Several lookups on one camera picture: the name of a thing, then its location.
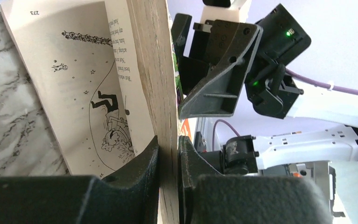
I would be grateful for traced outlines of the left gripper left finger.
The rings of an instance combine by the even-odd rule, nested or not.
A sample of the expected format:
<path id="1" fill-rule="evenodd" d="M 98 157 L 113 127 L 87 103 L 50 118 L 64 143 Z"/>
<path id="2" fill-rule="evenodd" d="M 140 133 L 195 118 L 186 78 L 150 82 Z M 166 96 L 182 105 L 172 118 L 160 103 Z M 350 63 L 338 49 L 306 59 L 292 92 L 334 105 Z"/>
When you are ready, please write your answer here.
<path id="1" fill-rule="evenodd" d="M 158 139 L 114 173 L 0 177 L 0 224 L 155 224 Z"/>

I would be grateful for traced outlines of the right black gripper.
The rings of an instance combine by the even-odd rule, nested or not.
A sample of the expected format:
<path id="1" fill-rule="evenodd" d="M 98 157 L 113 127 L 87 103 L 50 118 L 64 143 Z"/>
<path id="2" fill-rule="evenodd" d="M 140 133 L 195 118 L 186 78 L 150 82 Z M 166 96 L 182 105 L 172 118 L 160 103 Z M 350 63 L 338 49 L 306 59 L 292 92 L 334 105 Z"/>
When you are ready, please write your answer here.
<path id="1" fill-rule="evenodd" d="M 242 90 L 260 115 L 283 119 L 303 90 L 286 71 L 311 38 L 282 5 L 254 24 L 207 21 L 189 29 L 178 62 L 180 119 L 230 117 Z"/>

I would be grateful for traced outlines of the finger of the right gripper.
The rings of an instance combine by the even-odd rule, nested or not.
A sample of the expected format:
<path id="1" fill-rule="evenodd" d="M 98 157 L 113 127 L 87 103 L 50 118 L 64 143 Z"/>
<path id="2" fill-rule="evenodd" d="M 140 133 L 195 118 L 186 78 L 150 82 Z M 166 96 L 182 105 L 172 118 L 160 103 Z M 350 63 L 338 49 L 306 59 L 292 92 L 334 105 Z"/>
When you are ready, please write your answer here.
<path id="1" fill-rule="evenodd" d="M 174 17 L 171 34 L 177 62 L 183 57 L 191 21 L 192 16 L 188 14 L 178 13 Z"/>

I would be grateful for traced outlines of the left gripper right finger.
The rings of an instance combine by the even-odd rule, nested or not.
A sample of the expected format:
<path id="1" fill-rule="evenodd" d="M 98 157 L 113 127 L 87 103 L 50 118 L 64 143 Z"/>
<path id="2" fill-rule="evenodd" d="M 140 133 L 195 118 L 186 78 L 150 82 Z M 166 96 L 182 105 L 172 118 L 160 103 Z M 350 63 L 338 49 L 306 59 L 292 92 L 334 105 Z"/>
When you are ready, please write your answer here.
<path id="1" fill-rule="evenodd" d="M 178 142 L 182 224 L 331 224 L 318 186 L 288 176 L 223 175 L 195 150 L 187 136 Z"/>

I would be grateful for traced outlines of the orange paperback book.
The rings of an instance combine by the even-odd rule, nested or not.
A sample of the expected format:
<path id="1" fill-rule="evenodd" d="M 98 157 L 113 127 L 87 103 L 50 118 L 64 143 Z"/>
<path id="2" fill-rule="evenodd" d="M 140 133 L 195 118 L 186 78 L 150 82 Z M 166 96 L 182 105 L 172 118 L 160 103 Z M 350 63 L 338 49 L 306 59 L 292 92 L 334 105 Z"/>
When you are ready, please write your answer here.
<path id="1" fill-rule="evenodd" d="M 104 178 L 158 139 L 158 212 L 179 223 L 175 52 L 165 0 L 6 0 L 5 25 L 69 175 Z"/>

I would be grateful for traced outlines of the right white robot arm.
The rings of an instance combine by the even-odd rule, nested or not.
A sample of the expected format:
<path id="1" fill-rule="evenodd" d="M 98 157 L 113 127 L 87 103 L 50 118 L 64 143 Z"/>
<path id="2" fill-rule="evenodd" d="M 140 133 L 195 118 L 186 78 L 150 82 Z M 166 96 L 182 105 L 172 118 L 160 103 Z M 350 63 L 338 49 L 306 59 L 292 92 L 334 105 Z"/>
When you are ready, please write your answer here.
<path id="1" fill-rule="evenodd" d="M 206 0 L 202 21 L 177 14 L 171 29 L 185 99 L 181 119 L 231 117 L 240 93 L 254 111 L 284 119 L 303 117 L 338 123 L 323 131 L 272 136 L 237 135 L 221 150 L 194 147 L 222 174 L 246 175 L 278 165 L 317 161 L 358 162 L 358 92 L 318 84 L 287 66 L 311 38 L 279 4 L 256 23 L 229 17 L 242 1 Z"/>

